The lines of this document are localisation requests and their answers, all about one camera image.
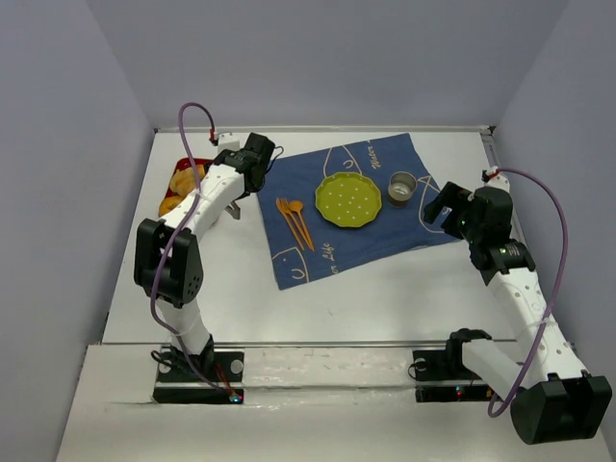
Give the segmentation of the metal tongs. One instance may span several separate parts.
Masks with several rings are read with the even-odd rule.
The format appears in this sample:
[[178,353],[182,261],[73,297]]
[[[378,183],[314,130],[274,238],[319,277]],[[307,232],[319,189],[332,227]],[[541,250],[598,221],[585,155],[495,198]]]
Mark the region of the metal tongs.
[[225,211],[232,217],[234,220],[240,220],[242,216],[240,206],[232,201],[228,206],[225,207]]

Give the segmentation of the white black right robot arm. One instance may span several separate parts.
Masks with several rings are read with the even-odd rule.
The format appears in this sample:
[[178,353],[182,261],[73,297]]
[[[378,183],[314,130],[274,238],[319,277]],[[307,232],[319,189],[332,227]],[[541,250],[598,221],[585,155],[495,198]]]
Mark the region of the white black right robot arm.
[[511,236],[513,201],[506,179],[495,176],[471,192],[448,182],[423,209],[433,222],[449,211],[445,233],[468,243],[473,266],[504,312],[523,364],[511,360],[481,329],[450,333],[417,371],[418,380],[477,377],[501,400],[492,417],[508,411],[528,445],[592,439],[612,398],[607,379],[591,374],[568,346],[542,293],[534,260]]

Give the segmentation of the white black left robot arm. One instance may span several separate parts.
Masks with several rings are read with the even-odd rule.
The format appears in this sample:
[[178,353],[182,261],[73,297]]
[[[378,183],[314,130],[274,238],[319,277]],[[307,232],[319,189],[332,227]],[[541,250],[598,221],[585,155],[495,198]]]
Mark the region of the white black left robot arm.
[[171,351],[204,375],[214,361],[214,340],[197,296],[204,281],[199,243],[223,212],[241,217],[237,201],[265,185],[275,143],[251,133],[244,143],[222,135],[208,165],[188,156],[186,195],[159,219],[137,230],[134,281],[149,298],[150,315],[171,335]]

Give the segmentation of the steel cup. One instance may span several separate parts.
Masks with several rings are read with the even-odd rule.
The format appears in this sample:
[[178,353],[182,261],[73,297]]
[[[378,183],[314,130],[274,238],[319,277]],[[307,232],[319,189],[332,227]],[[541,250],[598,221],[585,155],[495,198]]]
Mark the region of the steel cup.
[[387,187],[387,199],[395,207],[405,207],[417,188],[417,179],[406,171],[395,172]]

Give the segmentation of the orange plastic fork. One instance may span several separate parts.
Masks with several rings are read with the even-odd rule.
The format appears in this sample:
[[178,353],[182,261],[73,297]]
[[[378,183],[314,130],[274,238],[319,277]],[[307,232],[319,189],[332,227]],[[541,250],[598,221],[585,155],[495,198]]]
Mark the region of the orange plastic fork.
[[282,217],[284,218],[284,220],[287,222],[287,225],[292,233],[292,235],[295,238],[296,243],[298,244],[300,250],[304,250],[304,246],[303,246],[303,242],[301,240],[301,238],[298,236],[295,227],[292,225],[291,220],[289,215],[287,214],[287,212],[285,211],[283,205],[282,205],[282,201],[280,198],[276,197],[276,207],[278,209],[278,211],[280,212],[280,214],[282,215]]

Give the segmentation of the orange plastic spoon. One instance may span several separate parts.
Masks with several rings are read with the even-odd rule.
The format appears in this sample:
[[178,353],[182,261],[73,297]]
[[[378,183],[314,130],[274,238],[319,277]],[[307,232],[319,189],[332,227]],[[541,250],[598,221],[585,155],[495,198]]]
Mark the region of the orange plastic spoon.
[[293,200],[289,203],[289,207],[293,212],[298,213],[300,215],[303,209],[303,204],[299,200]]

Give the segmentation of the green polka-dot plate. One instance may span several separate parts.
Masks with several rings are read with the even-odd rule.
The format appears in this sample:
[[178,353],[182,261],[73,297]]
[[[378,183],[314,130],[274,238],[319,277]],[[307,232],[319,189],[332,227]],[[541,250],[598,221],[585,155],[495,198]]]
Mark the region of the green polka-dot plate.
[[361,228],[374,221],[382,207],[381,192],[372,179],[357,172],[324,178],[315,190],[322,218],[341,228]]

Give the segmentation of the blue fish-print placemat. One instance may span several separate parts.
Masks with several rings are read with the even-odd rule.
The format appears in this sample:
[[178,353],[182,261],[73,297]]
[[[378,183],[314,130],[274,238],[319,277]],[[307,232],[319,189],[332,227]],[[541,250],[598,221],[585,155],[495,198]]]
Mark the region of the blue fish-print placemat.
[[408,134],[276,161],[257,199],[279,290],[451,243],[423,218],[439,191]]

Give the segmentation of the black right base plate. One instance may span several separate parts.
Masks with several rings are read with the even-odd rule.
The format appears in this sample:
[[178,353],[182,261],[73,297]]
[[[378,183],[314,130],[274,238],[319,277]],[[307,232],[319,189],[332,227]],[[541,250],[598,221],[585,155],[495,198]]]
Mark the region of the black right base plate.
[[416,385],[418,403],[488,402],[492,389],[466,368],[451,368],[446,352],[441,349],[413,351],[407,369]]

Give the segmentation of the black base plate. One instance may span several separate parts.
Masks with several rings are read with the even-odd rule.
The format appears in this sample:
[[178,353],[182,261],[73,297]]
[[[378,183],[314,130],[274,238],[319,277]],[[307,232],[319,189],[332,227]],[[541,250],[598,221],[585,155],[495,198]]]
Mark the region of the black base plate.
[[466,368],[451,368],[446,352],[441,349],[413,351],[407,369],[416,385],[418,403],[488,402],[492,389]]
[[182,353],[170,346],[152,350],[157,363],[152,398],[160,404],[240,405],[244,403],[244,352],[238,349],[217,349],[214,362],[203,375],[214,384],[208,385],[194,374]]

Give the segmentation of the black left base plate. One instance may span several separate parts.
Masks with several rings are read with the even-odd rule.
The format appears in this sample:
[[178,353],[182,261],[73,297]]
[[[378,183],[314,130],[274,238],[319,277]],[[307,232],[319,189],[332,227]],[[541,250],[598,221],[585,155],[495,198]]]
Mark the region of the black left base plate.
[[182,353],[170,346],[152,350],[157,363],[152,398],[160,404],[240,405],[244,403],[244,352],[238,349],[217,349],[214,362],[203,375],[214,384],[208,385],[194,374]]

